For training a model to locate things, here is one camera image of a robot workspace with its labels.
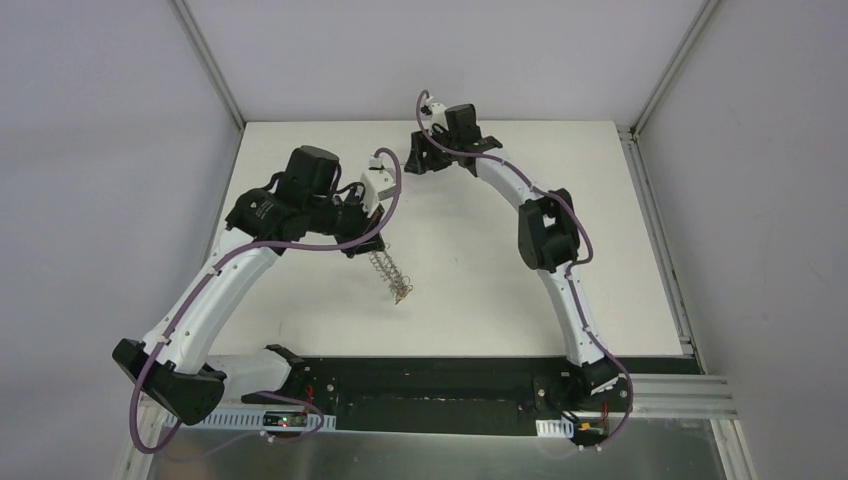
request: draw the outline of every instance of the metal spring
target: metal spring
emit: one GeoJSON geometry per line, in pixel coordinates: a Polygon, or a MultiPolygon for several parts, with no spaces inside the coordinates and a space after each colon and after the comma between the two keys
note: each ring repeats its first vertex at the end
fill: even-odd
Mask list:
{"type": "Polygon", "coordinates": [[[368,259],[371,265],[374,266],[380,274],[380,278],[389,284],[389,291],[395,296],[395,305],[409,295],[412,291],[412,284],[409,277],[404,276],[400,269],[395,265],[395,260],[389,255],[388,249],[391,245],[386,244],[386,250],[382,252],[368,253],[368,259]]]}

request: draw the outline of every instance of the white robotic arm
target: white robotic arm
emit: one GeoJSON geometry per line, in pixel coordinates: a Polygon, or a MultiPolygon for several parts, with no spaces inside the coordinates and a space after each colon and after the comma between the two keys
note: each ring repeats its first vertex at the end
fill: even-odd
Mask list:
{"type": "MultiPolygon", "coordinates": [[[[183,423],[203,420],[222,400],[276,391],[285,383],[291,372],[287,357],[293,355],[282,347],[225,356],[209,356],[209,349],[248,289],[285,251],[245,246],[266,240],[292,242],[309,231],[333,235],[343,244],[374,229],[383,215],[380,201],[394,193],[395,175],[372,157],[360,181],[342,189],[349,191],[344,200],[336,195],[341,192],[340,175],[335,155],[314,147],[296,149],[285,171],[238,199],[209,259],[168,314],[141,342],[124,339],[113,351],[135,381],[154,357],[147,378],[141,379],[142,389],[183,423]],[[221,264],[237,249],[243,251],[221,264]],[[198,293],[201,282],[205,284],[198,293]]],[[[377,234],[342,252],[353,257],[384,249],[377,234]]]]}
{"type": "Polygon", "coordinates": [[[562,329],[566,358],[581,380],[582,394],[591,396],[611,388],[620,369],[597,344],[600,335],[580,285],[579,267],[574,264],[580,245],[578,228],[559,204],[570,204],[570,194],[565,189],[540,189],[513,166],[503,145],[481,134],[473,105],[445,108],[422,92],[419,106],[430,120],[425,126],[419,117],[420,130],[412,133],[404,171],[421,175],[457,163],[492,185],[518,211],[519,252],[548,291],[562,329]]]}
{"type": "MultiPolygon", "coordinates": [[[[492,149],[487,153],[509,160],[509,155],[502,148],[492,149]]],[[[487,158],[476,159],[477,177],[480,180],[495,187],[513,208],[518,208],[528,200],[539,200],[541,195],[534,193],[512,170],[505,165],[487,158]]],[[[577,306],[574,303],[574,297],[566,283],[565,268],[566,264],[557,266],[556,271],[551,273],[547,270],[536,270],[542,283],[545,284],[545,289],[551,297],[551,302],[554,305],[557,319],[562,328],[562,336],[565,341],[565,351],[568,360],[575,365],[583,365],[584,363],[595,363],[604,358],[603,352],[591,341],[586,331],[583,329],[577,312],[577,306]]],[[[574,267],[571,270],[571,275],[576,277],[579,275],[577,271],[579,267],[574,267]]],[[[597,337],[595,329],[595,321],[589,311],[588,302],[586,301],[583,288],[577,287],[578,295],[580,295],[580,304],[583,305],[583,313],[590,325],[591,331],[597,337]]],[[[606,385],[599,385],[597,389],[602,389],[606,385]]]]}

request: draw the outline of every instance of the white wall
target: white wall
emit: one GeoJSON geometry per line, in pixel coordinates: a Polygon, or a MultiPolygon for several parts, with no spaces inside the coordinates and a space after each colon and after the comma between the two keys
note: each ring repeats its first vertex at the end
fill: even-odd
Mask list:
{"type": "Polygon", "coordinates": [[[189,3],[249,120],[410,118],[429,88],[483,118],[632,124],[701,1],[189,3]]]}
{"type": "Polygon", "coordinates": [[[643,138],[763,479],[846,478],[848,3],[725,2],[643,138]]]}
{"type": "Polygon", "coordinates": [[[4,2],[0,65],[0,478],[107,478],[237,135],[164,1],[4,2]]]}

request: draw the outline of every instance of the purple wire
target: purple wire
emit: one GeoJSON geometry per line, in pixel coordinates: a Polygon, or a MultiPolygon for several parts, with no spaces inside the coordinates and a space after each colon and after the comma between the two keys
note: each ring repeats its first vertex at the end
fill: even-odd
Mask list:
{"type": "MultiPolygon", "coordinates": [[[[282,395],[277,395],[275,393],[270,393],[270,392],[259,392],[258,394],[263,396],[263,397],[268,397],[268,398],[273,399],[273,400],[278,400],[278,401],[281,401],[281,402],[300,405],[304,408],[308,408],[308,409],[312,410],[313,412],[315,412],[315,414],[318,415],[318,417],[319,417],[319,421],[318,421],[317,426],[315,426],[311,430],[307,430],[307,431],[301,433],[300,435],[298,435],[296,437],[277,438],[277,437],[269,436],[268,438],[271,439],[272,443],[290,444],[290,443],[300,442],[300,441],[306,440],[307,438],[315,435],[316,433],[318,433],[319,430],[321,430],[321,427],[324,426],[324,412],[322,412],[318,407],[316,407],[315,405],[312,405],[311,403],[307,403],[307,402],[304,402],[303,400],[298,400],[296,398],[284,397],[282,395]]],[[[198,460],[203,460],[204,458],[206,458],[210,455],[218,453],[225,448],[229,448],[229,447],[235,445],[236,443],[244,440],[245,438],[254,436],[256,434],[257,433],[254,432],[254,431],[244,432],[241,435],[237,435],[236,437],[227,440],[226,442],[218,445],[217,447],[211,448],[208,451],[206,451],[206,452],[204,452],[200,455],[197,455],[195,457],[172,457],[171,455],[168,455],[168,452],[164,452],[164,455],[165,455],[165,458],[167,458],[169,461],[174,462],[174,463],[196,462],[198,460]]]]}
{"type": "MultiPolygon", "coordinates": [[[[392,159],[392,163],[394,164],[394,167],[395,167],[395,184],[396,185],[395,185],[394,194],[392,196],[392,204],[389,206],[389,209],[386,211],[386,214],[383,215],[383,218],[380,219],[380,222],[377,223],[377,226],[374,227],[373,230],[369,231],[368,233],[366,233],[365,235],[363,235],[363,236],[361,236],[357,239],[350,240],[350,241],[344,242],[344,243],[340,243],[338,245],[309,245],[309,244],[304,244],[304,243],[279,242],[279,241],[274,241],[274,240],[266,240],[266,241],[262,241],[262,242],[248,243],[246,245],[242,245],[241,247],[233,249],[232,251],[230,251],[229,253],[227,253],[223,257],[221,257],[221,260],[219,260],[217,263],[215,263],[212,266],[212,268],[215,270],[214,274],[213,273],[207,273],[206,275],[203,276],[203,278],[200,279],[200,281],[197,283],[197,285],[195,285],[195,287],[191,290],[191,293],[188,294],[185,301],[182,303],[182,305],[180,305],[180,308],[177,309],[177,313],[174,315],[174,318],[168,324],[168,327],[165,328],[165,331],[163,332],[162,336],[165,337],[166,339],[170,338],[171,334],[174,333],[174,330],[176,330],[177,324],[180,322],[180,320],[182,320],[183,316],[186,314],[186,312],[188,311],[188,308],[191,306],[191,304],[197,299],[198,296],[200,296],[200,293],[203,291],[203,289],[206,287],[206,285],[209,283],[209,281],[212,280],[212,278],[214,278],[217,275],[217,273],[221,271],[221,269],[224,267],[224,265],[227,264],[227,262],[229,262],[234,257],[236,257],[236,256],[238,256],[238,255],[240,255],[240,254],[242,254],[242,253],[244,253],[248,250],[253,250],[254,248],[270,247],[270,248],[291,248],[293,250],[307,250],[307,251],[311,251],[311,252],[333,252],[333,251],[337,251],[337,250],[346,250],[348,248],[355,247],[359,244],[365,243],[368,240],[371,240],[372,238],[374,238],[378,233],[380,233],[380,231],[383,229],[383,227],[385,227],[386,224],[389,223],[389,220],[391,220],[392,215],[394,215],[395,210],[397,209],[397,206],[400,203],[399,199],[400,199],[400,193],[401,193],[401,190],[402,190],[401,166],[400,166],[400,161],[397,158],[397,155],[395,155],[395,152],[393,152],[393,151],[391,151],[391,150],[389,150],[388,148],[385,148],[385,147],[380,147],[380,148],[377,149],[377,151],[374,152],[375,157],[380,156],[382,154],[386,154],[386,155],[389,156],[389,158],[392,159]]],[[[144,382],[147,380],[147,375],[150,372],[150,368],[153,366],[153,363],[156,361],[156,357],[158,357],[159,353],[162,351],[163,346],[164,346],[164,343],[159,342],[159,343],[156,344],[155,347],[153,347],[153,351],[150,352],[150,356],[147,357],[147,361],[144,362],[144,366],[142,366],[141,372],[139,372],[139,374],[138,374],[138,378],[135,381],[135,386],[133,387],[132,397],[130,398],[130,438],[132,439],[132,442],[133,442],[133,445],[135,445],[135,448],[139,452],[146,453],[146,454],[156,453],[156,452],[162,450],[163,448],[165,448],[165,446],[168,445],[168,443],[173,439],[174,435],[176,435],[177,430],[179,430],[180,425],[182,425],[182,422],[177,420],[177,423],[174,425],[174,428],[171,429],[171,432],[168,434],[168,436],[159,445],[156,445],[155,447],[148,447],[147,445],[145,445],[144,442],[142,442],[141,436],[139,436],[139,433],[138,433],[138,401],[139,401],[139,398],[141,397],[142,386],[144,385],[144,382]]]]}
{"type": "Polygon", "coordinates": [[[571,220],[577,226],[577,231],[580,232],[580,236],[583,237],[583,241],[586,243],[586,258],[581,260],[575,260],[568,264],[565,268],[565,278],[568,281],[569,289],[571,290],[571,295],[574,297],[574,304],[577,307],[577,313],[580,317],[580,323],[586,329],[586,335],[589,337],[589,340],[593,341],[595,345],[598,346],[598,350],[600,350],[610,361],[624,374],[625,382],[627,383],[627,392],[630,397],[630,402],[627,404],[627,408],[624,411],[624,417],[621,419],[621,423],[615,428],[615,430],[607,437],[606,440],[601,442],[599,446],[605,445],[608,442],[612,441],[615,437],[618,436],[624,424],[627,423],[627,420],[630,418],[630,414],[633,410],[633,379],[630,377],[630,372],[627,371],[627,368],[612,354],[595,336],[594,333],[589,331],[589,322],[586,320],[586,314],[583,312],[583,306],[580,304],[580,298],[577,295],[577,286],[574,284],[574,279],[571,276],[571,270],[577,265],[585,265],[592,261],[595,258],[595,249],[592,246],[592,241],[589,240],[589,234],[586,232],[586,228],[583,227],[583,224],[580,222],[580,219],[577,218],[577,215],[574,213],[574,210],[568,206],[568,203],[563,200],[561,197],[554,195],[552,193],[546,192],[544,190],[539,189],[533,184],[533,181],[530,180],[524,172],[521,171],[518,167],[513,165],[511,162],[497,157],[495,155],[489,155],[488,153],[472,153],[472,152],[461,152],[459,150],[453,150],[445,147],[444,145],[440,145],[433,137],[430,136],[430,132],[427,131],[427,128],[424,126],[424,122],[421,120],[421,103],[425,98],[430,96],[430,92],[427,90],[422,90],[418,95],[418,101],[415,103],[415,120],[418,122],[418,128],[421,130],[421,133],[424,134],[424,138],[427,139],[433,146],[438,148],[439,150],[449,153],[451,155],[457,157],[467,157],[467,158],[485,158],[487,160],[492,160],[498,162],[499,164],[509,168],[515,173],[518,178],[521,179],[530,189],[532,189],[533,193],[538,195],[542,195],[543,197],[550,198],[556,201],[560,207],[571,217],[571,220]]]}

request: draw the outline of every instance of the purple cable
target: purple cable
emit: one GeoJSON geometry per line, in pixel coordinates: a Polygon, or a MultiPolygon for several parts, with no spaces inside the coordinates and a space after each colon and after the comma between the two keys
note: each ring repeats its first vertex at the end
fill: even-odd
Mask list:
{"type": "Polygon", "coordinates": [[[592,247],[592,241],[589,240],[589,234],[586,233],[586,229],[583,227],[583,224],[580,223],[580,220],[577,218],[577,215],[575,215],[574,210],[572,210],[571,207],[568,206],[568,203],[566,203],[565,200],[563,200],[557,195],[548,193],[533,185],[533,181],[527,178],[527,175],[525,175],[524,172],[522,172],[511,162],[508,162],[507,160],[501,157],[489,155],[487,153],[471,153],[453,150],[445,147],[444,145],[440,145],[439,142],[434,140],[433,137],[430,136],[430,132],[428,132],[427,128],[424,126],[424,122],[421,120],[421,103],[424,101],[425,98],[429,96],[430,92],[428,92],[427,90],[422,90],[421,93],[418,95],[418,101],[415,103],[415,120],[418,122],[418,128],[421,130],[421,133],[424,134],[424,138],[426,138],[427,141],[429,141],[431,144],[433,144],[433,146],[435,146],[439,150],[457,157],[485,158],[487,160],[498,162],[499,164],[509,168],[510,170],[512,170],[513,173],[518,176],[518,178],[521,179],[522,182],[524,182],[528,187],[533,190],[533,193],[542,195],[543,197],[547,197],[556,201],[559,206],[562,207],[563,210],[565,210],[568,216],[571,217],[571,220],[577,226],[577,231],[580,232],[580,236],[583,237],[583,240],[586,242],[586,258],[582,260],[575,260],[568,264],[568,266],[565,268],[565,278],[566,280],[568,280],[568,286],[571,290],[571,295],[572,297],[574,297],[574,305],[577,307],[577,313],[580,316],[580,323],[587,330],[586,335],[589,337],[589,340],[593,341],[595,345],[598,346],[598,350],[600,350],[604,355],[606,355],[606,357],[610,359],[610,361],[621,371],[621,373],[624,374],[624,379],[627,383],[627,392],[631,399],[630,403],[627,404],[627,409],[625,409],[624,411],[624,417],[621,419],[621,423],[619,423],[615,430],[610,434],[610,436],[607,437],[606,440],[598,444],[598,446],[603,446],[607,444],[618,436],[622,427],[624,427],[624,424],[627,423],[627,420],[630,418],[630,414],[633,410],[633,379],[630,378],[630,372],[628,372],[624,365],[617,358],[615,358],[615,355],[613,355],[612,352],[610,352],[603,344],[601,344],[600,341],[598,341],[598,338],[595,336],[594,333],[588,331],[589,322],[586,320],[586,314],[583,312],[583,306],[580,304],[580,298],[577,296],[577,286],[574,284],[574,279],[571,276],[571,270],[577,265],[585,265],[591,262],[593,258],[595,258],[595,249],[592,247]]]}
{"type": "MultiPolygon", "coordinates": [[[[268,438],[271,439],[272,443],[289,444],[289,443],[300,442],[300,441],[306,440],[307,438],[315,435],[316,433],[318,433],[319,430],[321,430],[321,427],[324,426],[324,412],[319,410],[318,407],[316,407],[315,405],[312,405],[311,403],[307,403],[307,402],[304,402],[303,400],[298,400],[296,398],[284,397],[282,395],[277,395],[277,394],[270,393],[270,392],[259,392],[259,395],[261,395],[263,397],[271,398],[273,400],[278,400],[278,401],[281,401],[281,402],[300,405],[301,407],[308,408],[308,409],[312,410],[319,417],[318,425],[315,426],[313,429],[307,430],[307,431],[301,433],[300,435],[298,435],[296,437],[276,438],[276,437],[273,437],[273,436],[269,436],[268,438]]],[[[165,455],[165,458],[167,458],[169,461],[174,462],[174,463],[196,462],[198,460],[203,460],[204,458],[206,458],[210,455],[218,453],[225,448],[231,447],[231,446],[235,445],[236,443],[244,440],[245,438],[251,437],[251,436],[254,436],[254,435],[256,435],[256,432],[252,432],[252,431],[251,432],[244,432],[241,435],[237,435],[237,436],[227,440],[226,442],[218,445],[217,447],[211,448],[208,451],[206,451],[206,452],[204,452],[200,455],[197,455],[195,457],[172,457],[171,455],[168,455],[168,452],[164,452],[164,455],[165,455]]]]}
{"type": "MultiPolygon", "coordinates": [[[[266,241],[262,241],[262,242],[248,243],[246,245],[242,245],[241,247],[233,249],[232,251],[230,251],[229,253],[227,253],[223,257],[221,257],[221,260],[219,260],[218,263],[216,263],[212,266],[212,268],[216,272],[215,274],[208,273],[208,274],[204,275],[203,278],[200,279],[200,281],[197,283],[197,285],[192,289],[191,293],[188,294],[188,296],[186,297],[186,299],[182,303],[182,305],[180,305],[180,308],[177,309],[177,313],[174,315],[174,318],[171,320],[171,323],[168,324],[168,327],[165,329],[162,336],[165,337],[166,339],[171,337],[171,334],[174,333],[174,330],[176,330],[176,328],[177,328],[177,324],[180,322],[180,320],[182,320],[183,316],[188,311],[188,308],[197,299],[197,297],[200,295],[200,292],[203,291],[203,289],[206,287],[206,285],[209,283],[209,281],[212,280],[212,278],[214,278],[215,275],[217,275],[217,272],[221,271],[221,269],[224,267],[224,265],[227,264],[227,262],[232,260],[234,257],[238,256],[239,254],[242,254],[242,253],[244,253],[248,250],[253,250],[254,248],[262,248],[262,247],[291,248],[293,250],[307,250],[307,251],[312,251],[312,252],[333,252],[333,251],[337,251],[337,250],[346,250],[348,248],[355,247],[359,244],[365,243],[368,240],[371,240],[372,238],[374,238],[378,233],[380,233],[380,231],[383,229],[383,227],[385,227],[386,224],[389,223],[389,220],[391,220],[392,215],[394,215],[395,210],[397,209],[398,203],[400,203],[399,199],[400,199],[400,193],[401,193],[401,189],[402,189],[401,166],[400,166],[400,161],[397,158],[397,155],[395,155],[395,152],[393,152],[393,151],[391,151],[391,150],[389,150],[388,148],[385,148],[385,147],[380,147],[380,148],[377,149],[377,151],[374,152],[375,157],[382,155],[382,154],[386,154],[386,155],[389,156],[389,158],[392,159],[392,163],[394,164],[394,167],[395,167],[395,184],[396,185],[395,185],[394,194],[392,196],[392,204],[389,206],[389,209],[386,211],[386,214],[383,215],[383,218],[380,220],[379,223],[377,223],[377,226],[374,227],[373,230],[371,230],[370,232],[366,233],[365,235],[363,235],[363,236],[361,236],[361,237],[359,237],[355,240],[350,240],[348,242],[340,243],[338,245],[309,245],[309,244],[303,244],[303,243],[279,242],[279,241],[274,241],[274,240],[266,240],[266,241]]],[[[141,372],[139,372],[139,374],[138,374],[138,378],[135,381],[135,386],[133,387],[132,397],[130,398],[130,438],[132,439],[132,442],[133,442],[133,445],[135,445],[135,448],[139,452],[146,453],[146,454],[156,453],[156,452],[162,450],[163,448],[165,448],[165,446],[168,445],[168,443],[173,439],[174,435],[176,435],[177,430],[179,430],[180,425],[182,425],[182,422],[177,420],[177,423],[174,425],[174,428],[171,429],[171,432],[168,433],[168,436],[162,441],[162,443],[160,443],[159,445],[156,445],[155,447],[148,447],[147,445],[145,445],[144,442],[142,442],[141,437],[138,434],[138,401],[139,401],[139,398],[141,397],[141,389],[142,389],[142,386],[144,385],[144,382],[147,380],[147,375],[148,375],[148,373],[150,373],[150,368],[153,366],[153,363],[156,361],[156,357],[159,356],[159,353],[162,351],[162,347],[164,345],[165,345],[164,343],[159,342],[159,343],[156,344],[155,347],[153,347],[153,351],[150,352],[150,356],[147,357],[147,361],[144,362],[144,366],[142,366],[141,372]]]]}

